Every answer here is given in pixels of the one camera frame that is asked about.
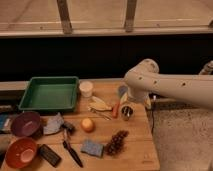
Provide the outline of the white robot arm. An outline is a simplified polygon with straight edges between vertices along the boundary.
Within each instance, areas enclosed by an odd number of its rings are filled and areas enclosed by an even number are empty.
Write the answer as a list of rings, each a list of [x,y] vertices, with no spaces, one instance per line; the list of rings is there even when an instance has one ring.
[[[124,82],[128,95],[138,102],[155,93],[213,110],[213,75],[160,74],[154,60],[144,59],[126,72]]]

